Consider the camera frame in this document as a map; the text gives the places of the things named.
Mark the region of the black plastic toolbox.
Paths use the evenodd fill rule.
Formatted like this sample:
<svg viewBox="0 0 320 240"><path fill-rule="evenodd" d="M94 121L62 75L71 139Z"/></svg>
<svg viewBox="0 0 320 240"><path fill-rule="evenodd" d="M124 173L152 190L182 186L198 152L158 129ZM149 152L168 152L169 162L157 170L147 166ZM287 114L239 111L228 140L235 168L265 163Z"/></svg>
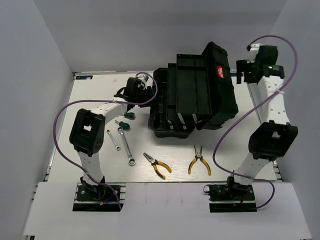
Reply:
<svg viewBox="0 0 320 240"><path fill-rule="evenodd" d="M218 130L239 112L228 53L210 41L201 54L176 55L153 72L158 92L148 127L157 138L186 139L194 130Z"/></svg>

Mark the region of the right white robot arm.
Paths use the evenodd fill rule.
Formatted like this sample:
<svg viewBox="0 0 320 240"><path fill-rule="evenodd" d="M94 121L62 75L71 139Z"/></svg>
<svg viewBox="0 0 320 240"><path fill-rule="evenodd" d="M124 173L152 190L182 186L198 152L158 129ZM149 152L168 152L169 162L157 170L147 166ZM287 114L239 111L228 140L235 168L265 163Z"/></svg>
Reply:
<svg viewBox="0 0 320 240"><path fill-rule="evenodd" d="M253 179L270 162L283 157L296 136L298 128L287 116L284 93L280 90L285 73L277 65L276 46L251 44L248 58L236 62L237 83L245 82L251 90L251 99L261 125L250 136L248 155L227 178L226 195L236 200L250 191Z"/></svg>

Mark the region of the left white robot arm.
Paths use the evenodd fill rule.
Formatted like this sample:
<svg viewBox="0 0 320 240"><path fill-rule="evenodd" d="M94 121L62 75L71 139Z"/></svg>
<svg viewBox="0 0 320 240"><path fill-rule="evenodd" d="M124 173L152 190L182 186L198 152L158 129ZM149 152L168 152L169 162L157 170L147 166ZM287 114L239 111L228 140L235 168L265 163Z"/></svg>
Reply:
<svg viewBox="0 0 320 240"><path fill-rule="evenodd" d="M119 89L111 103L104 103L92 109L78 110L69 142L78 153L83 170L81 184L88 190L90 196L99 200L105 196L105 176L102 173L99 151L102 148L105 125L125 114L134 106L148 107L158 92L155 81L147 85L142 77L130 77L126 86Z"/></svg>

